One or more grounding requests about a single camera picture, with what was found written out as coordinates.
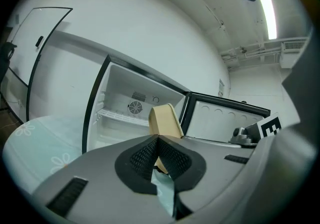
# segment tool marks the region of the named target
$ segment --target white wall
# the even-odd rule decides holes
[[[34,7],[71,7],[61,31],[135,59],[191,91],[217,96],[221,79],[229,94],[229,73],[216,48],[167,0],[28,0],[14,14],[22,21]],[[77,65],[72,62],[70,72]],[[59,72],[58,66],[53,69]],[[91,70],[96,73],[98,67]],[[92,84],[83,86],[91,91]]]
[[[282,69],[278,64],[240,68],[231,71],[229,98],[246,101],[279,113],[284,127],[300,122],[299,115],[282,81],[290,74],[290,69]]]

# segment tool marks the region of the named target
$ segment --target flower pattern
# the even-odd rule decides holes
[[[62,169],[63,167],[66,167],[68,164],[70,164],[72,161],[70,160],[70,155],[68,153],[64,153],[62,155],[62,158],[60,159],[57,156],[51,157],[51,162],[54,163],[56,166],[52,167],[50,170],[51,174],[54,174],[58,170]]]
[[[15,131],[16,136],[21,136],[24,134],[25,136],[30,136],[31,135],[31,130],[34,130],[35,127],[33,125],[30,125],[29,122],[26,122],[22,124],[18,129]]]

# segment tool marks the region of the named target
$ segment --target light fixture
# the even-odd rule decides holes
[[[277,24],[272,0],[260,0],[268,28],[269,40],[277,38]]]

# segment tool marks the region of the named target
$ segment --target beige cardboard piece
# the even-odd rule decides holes
[[[150,134],[169,135],[181,138],[184,133],[181,129],[174,107],[168,103],[166,105],[155,106],[149,114]],[[160,158],[155,162],[161,171],[168,173]]]

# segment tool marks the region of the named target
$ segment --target refrigerator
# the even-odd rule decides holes
[[[237,127],[270,116],[270,110],[183,89],[108,55],[88,100],[82,153],[149,134],[152,107],[170,103],[185,136],[227,143]]]

